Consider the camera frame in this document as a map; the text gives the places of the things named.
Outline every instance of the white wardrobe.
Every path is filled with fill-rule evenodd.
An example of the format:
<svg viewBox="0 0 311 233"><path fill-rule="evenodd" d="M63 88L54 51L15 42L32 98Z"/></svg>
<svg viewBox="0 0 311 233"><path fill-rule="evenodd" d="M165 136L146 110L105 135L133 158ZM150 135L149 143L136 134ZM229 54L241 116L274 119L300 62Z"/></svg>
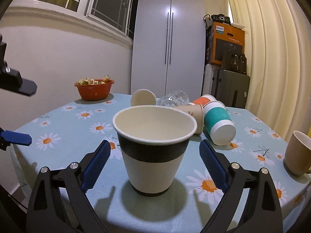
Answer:
<svg viewBox="0 0 311 233"><path fill-rule="evenodd" d="M201 96L205 60L204 0L138 0L131 93L162 97L180 89Z"/></svg>

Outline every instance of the blue tablecloth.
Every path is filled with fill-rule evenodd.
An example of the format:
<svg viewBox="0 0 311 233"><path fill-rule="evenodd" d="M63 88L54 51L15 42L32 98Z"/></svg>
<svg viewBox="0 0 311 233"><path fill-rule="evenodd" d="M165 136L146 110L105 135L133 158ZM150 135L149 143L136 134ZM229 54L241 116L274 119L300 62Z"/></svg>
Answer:
<svg viewBox="0 0 311 233"><path fill-rule="evenodd" d="M94 188L86 195L108 229L113 232L200 232L223 195L199 156L199 143L206 136L210 140L209 136L191 138L176 177L165 194L140 196L130 186L112 127L113 116L130 107L130 98L130 95L113 94L99 102L80 99L19 128L18 132L30 134L33 140L29 147L14 146L10 150L25 196L30 197L31 187L43 166L51 170L66 168L93 152L106 139L111 144L111 156ZM283 218L293 211L290 220L294 221L303 206L309 176L294 177L287 173L283 166L287 143L266 124L245 109L227 110L236 126L236 137L226 146L212 143L213 147L244 169L267 168L278 192ZM230 228L237 225L246 198L245 190Z"/></svg>

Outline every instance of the white wall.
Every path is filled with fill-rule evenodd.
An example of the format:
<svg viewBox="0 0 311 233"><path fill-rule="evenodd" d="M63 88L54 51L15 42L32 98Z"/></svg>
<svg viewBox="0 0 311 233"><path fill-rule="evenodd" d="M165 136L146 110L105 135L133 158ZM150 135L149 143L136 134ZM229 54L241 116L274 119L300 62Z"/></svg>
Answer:
<svg viewBox="0 0 311 233"><path fill-rule="evenodd" d="M22 77L36 82L36 95L0 90L0 126L15 130L80 98L74 82L109 75L111 92L130 93L132 47L107 35L65 21L39 16L5 15L0 33L5 60Z"/></svg>

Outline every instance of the orange box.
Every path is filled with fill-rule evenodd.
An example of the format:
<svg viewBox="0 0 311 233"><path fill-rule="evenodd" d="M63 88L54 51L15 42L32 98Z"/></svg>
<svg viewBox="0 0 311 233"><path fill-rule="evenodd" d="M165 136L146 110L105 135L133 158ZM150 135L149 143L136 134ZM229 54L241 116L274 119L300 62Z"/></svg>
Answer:
<svg viewBox="0 0 311 233"><path fill-rule="evenodd" d="M225 23L213 22L207 30L206 63L221 65L224 52L244 53L245 32Z"/></svg>

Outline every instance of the cream curtain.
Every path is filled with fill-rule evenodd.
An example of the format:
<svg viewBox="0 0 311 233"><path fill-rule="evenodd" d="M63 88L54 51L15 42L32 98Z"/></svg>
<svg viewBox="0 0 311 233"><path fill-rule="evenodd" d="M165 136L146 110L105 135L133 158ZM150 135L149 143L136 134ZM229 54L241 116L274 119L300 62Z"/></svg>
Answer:
<svg viewBox="0 0 311 233"><path fill-rule="evenodd" d="M286 141L301 127L311 92L311 54L303 15L293 0L229 0L246 26L251 77L246 109Z"/></svg>

